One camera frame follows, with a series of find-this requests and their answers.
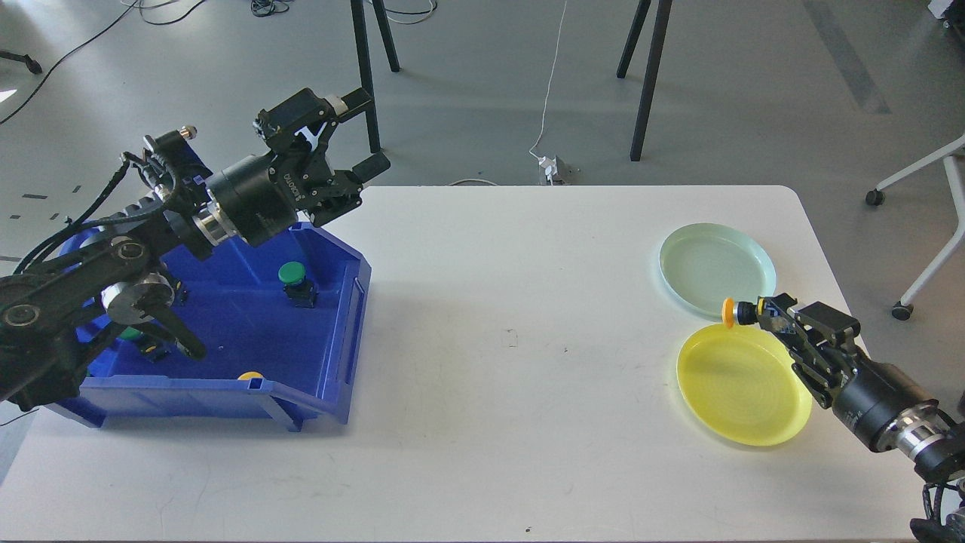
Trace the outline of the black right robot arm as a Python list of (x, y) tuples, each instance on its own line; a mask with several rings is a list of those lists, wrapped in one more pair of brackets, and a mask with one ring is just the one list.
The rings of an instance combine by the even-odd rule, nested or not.
[(822, 302), (797, 308), (786, 293), (733, 302), (730, 324), (757, 324), (783, 344), (792, 371), (818, 405), (873, 453), (897, 449), (923, 479), (924, 516), (909, 526), (921, 542), (961, 542), (963, 509), (942, 513), (945, 492), (963, 492), (963, 423), (913, 379), (857, 345), (859, 322)]

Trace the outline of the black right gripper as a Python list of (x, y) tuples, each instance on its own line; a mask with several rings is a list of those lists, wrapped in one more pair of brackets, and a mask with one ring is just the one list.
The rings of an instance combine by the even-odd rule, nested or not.
[(937, 399), (892, 364), (855, 343), (854, 317), (815, 302), (794, 310), (788, 293), (758, 298), (758, 325), (783, 338), (792, 371), (816, 399), (873, 453), (920, 453), (939, 433)]

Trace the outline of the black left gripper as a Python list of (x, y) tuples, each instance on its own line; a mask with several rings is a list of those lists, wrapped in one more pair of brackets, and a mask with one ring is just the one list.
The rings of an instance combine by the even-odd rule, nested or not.
[(321, 227), (361, 206), (361, 192), (391, 168), (375, 152), (349, 169), (332, 169), (328, 140), (340, 123), (375, 106), (365, 89), (348, 95), (317, 96), (303, 88), (282, 103), (256, 114), (256, 134), (269, 150), (249, 155), (207, 179), (210, 202), (204, 208), (204, 234), (217, 245), (238, 236), (265, 243), (304, 213)]

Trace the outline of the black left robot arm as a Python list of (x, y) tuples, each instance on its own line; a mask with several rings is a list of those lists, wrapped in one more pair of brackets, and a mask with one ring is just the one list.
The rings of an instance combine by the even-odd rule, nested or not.
[(173, 313), (162, 257), (185, 247), (207, 260), (229, 238), (264, 244), (300, 213), (321, 227), (359, 207), (388, 158), (376, 151), (333, 169), (326, 151), (340, 124), (373, 110), (362, 88), (326, 97), (299, 90), (256, 116), (268, 151), (219, 172), (191, 148), (192, 126), (121, 155), (92, 205), (2, 278), (2, 399), (28, 412), (76, 397), (94, 358), (128, 327), (203, 358), (202, 340)]

